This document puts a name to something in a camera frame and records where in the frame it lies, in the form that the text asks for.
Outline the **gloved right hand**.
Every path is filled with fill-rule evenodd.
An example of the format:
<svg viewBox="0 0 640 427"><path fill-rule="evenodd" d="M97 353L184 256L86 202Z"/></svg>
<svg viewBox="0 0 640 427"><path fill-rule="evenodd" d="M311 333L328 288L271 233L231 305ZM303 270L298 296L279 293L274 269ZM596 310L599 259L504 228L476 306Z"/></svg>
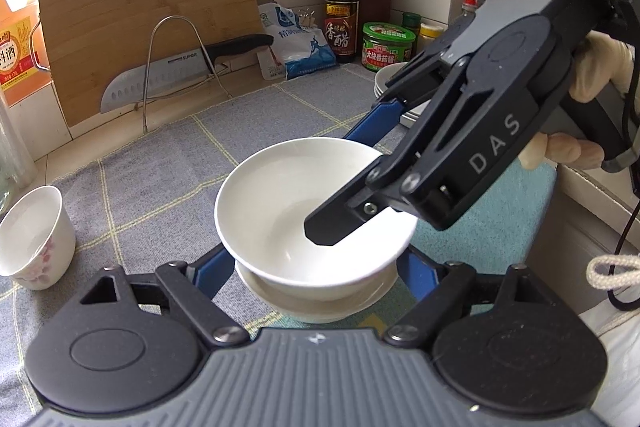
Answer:
<svg viewBox="0 0 640 427"><path fill-rule="evenodd" d="M568 90L578 103L588 103L609 83L620 95L629 92L634 52L626 43L590 31L576 55L576 76ZM521 166L534 170L545 160L582 170L598 169L604 161L601 145L558 132L538 132L518 155Z"/></svg>

